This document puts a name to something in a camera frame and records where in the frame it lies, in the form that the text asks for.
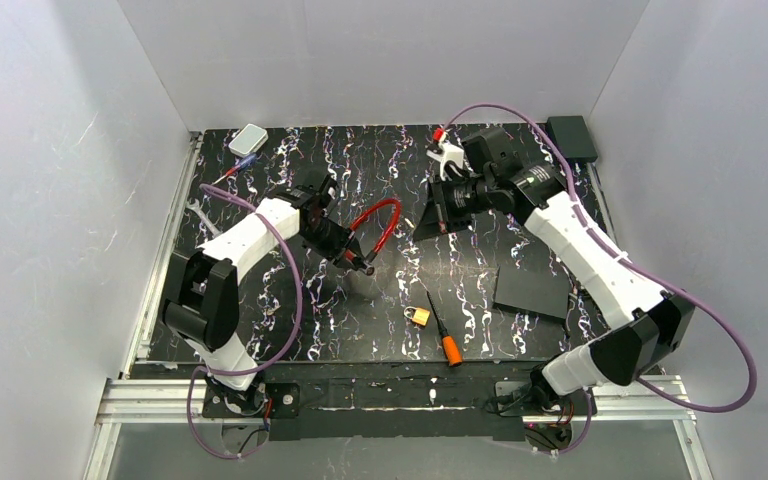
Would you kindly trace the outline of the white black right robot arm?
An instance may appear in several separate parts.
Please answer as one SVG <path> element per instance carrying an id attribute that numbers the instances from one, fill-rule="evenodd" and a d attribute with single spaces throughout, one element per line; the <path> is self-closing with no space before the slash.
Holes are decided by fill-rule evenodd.
<path id="1" fill-rule="evenodd" d="M 427 154 L 439 172 L 428 183 L 414 240 L 465 230 L 477 213 L 508 214 L 560 258 L 609 326 L 600 337 L 534 368 L 513 394 L 514 405 L 550 408 L 578 390 L 627 386 L 677 348 L 693 305 L 624 266 L 625 254 L 570 197 L 554 165 L 521 157 L 500 127 L 472 134 L 460 145 L 437 129 Z"/>

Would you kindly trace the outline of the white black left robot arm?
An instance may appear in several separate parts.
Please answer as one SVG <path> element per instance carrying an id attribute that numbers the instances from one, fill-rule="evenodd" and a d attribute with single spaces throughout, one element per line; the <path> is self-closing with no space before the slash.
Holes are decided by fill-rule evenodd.
<path id="1" fill-rule="evenodd" d="M 338 183 L 326 171 L 311 171 L 291 187 L 276 188 L 258 205 L 213 185 L 203 190 L 248 210 L 235 226 L 191 253 L 174 251 L 163 285 L 159 319 L 204 360 L 207 383 L 231 410 L 256 415 L 268 403 L 257 363 L 237 334 L 239 284 L 270 251 L 287 251 L 300 236 L 305 248 L 335 266 L 371 275 L 374 253 L 364 253 L 354 231 L 329 219 Z"/>

